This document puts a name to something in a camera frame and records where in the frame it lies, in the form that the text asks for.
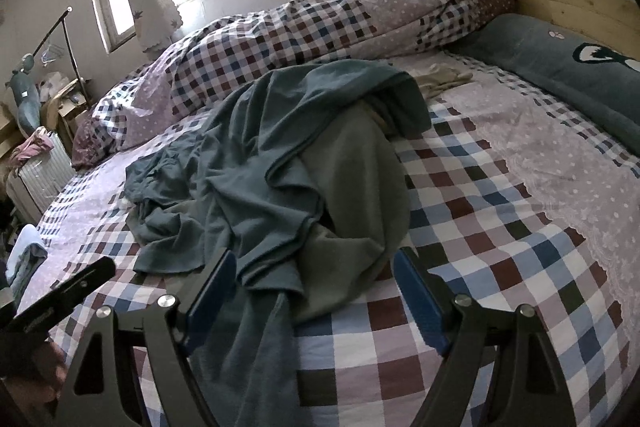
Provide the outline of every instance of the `wooden nightstand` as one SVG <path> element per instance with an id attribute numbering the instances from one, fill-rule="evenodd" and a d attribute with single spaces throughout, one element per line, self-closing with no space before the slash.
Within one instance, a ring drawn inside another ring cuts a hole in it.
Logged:
<path id="1" fill-rule="evenodd" d="M 80 91 L 80 83 L 76 79 L 63 87 L 40 110 L 42 124 L 47 130 L 58 133 L 58 137 L 69 157 L 71 157 L 73 150 L 79 117 L 81 118 L 81 115 L 88 109 L 89 105 L 84 99 Z"/>
<path id="2" fill-rule="evenodd" d="M 0 105 L 0 164 L 8 159 L 11 151 L 23 141 L 24 137 L 18 130 L 14 117 Z"/>

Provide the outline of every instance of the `pink cloth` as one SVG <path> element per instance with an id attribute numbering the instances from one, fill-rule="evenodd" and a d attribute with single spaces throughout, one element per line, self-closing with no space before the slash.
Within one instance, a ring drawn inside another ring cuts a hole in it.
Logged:
<path id="1" fill-rule="evenodd" d="M 36 129 L 27 140 L 14 149 L 8 165 L 11 169 L 22 167 L 30 158 L 49 152 L 51 149 L 53 149 L 53 142 L 46 133 L 38 132 L 38 129 Z"/>

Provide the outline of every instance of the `pillow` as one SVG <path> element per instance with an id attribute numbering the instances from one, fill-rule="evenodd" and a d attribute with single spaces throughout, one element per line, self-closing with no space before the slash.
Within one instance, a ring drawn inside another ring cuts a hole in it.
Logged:
<path id="1" fill-rule="evenodd" d="M 511 71 L 640 155 L 640 62 L 533 17 L 500 15 L 450 51 Z"/>

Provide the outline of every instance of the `gray-green blanket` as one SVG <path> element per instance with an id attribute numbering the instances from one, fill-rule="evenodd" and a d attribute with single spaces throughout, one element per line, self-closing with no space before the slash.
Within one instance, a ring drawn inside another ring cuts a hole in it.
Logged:
<path id="1" fill-rule="evenodd" d="M 222 426 L 305 424 L 290 306 L 310 315 L 309 279 L 294 254 L 324 200 L 298 153 L 360 98 L 403 136 L 430 125 L 414 80 L 395 68 L 361 60 L 294 66 L 236 90 L 200 131 L 127 169 L 130 223 L 145 245 L 137 270 L 188 271 L 220 247 L 238 258 L 238 293 L 214 324 L 214 344 L 194 357 L 215 374 L 216 396 L 207 401 Z"/>

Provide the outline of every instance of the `wooden headboard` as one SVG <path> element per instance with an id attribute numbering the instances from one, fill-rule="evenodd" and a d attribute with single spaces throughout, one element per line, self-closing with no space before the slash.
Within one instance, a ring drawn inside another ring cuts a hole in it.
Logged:
<path id="1" fill-rule="evenodd" d="M 629 0 L 519 0 L 518 12 L 640 60 L 640 7 Z"/>

